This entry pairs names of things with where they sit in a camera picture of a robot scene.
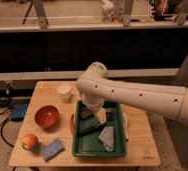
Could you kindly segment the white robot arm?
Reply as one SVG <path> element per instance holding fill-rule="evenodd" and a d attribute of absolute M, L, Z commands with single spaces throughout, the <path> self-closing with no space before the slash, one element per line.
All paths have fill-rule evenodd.
<path fill-rule="evenodd" d="M 97 113 L 104 100 L 129 105 L 188 125 L 188 88 L 113 81 L 103 63 L 93 62 L 76 81 L 82 103 Z"/>

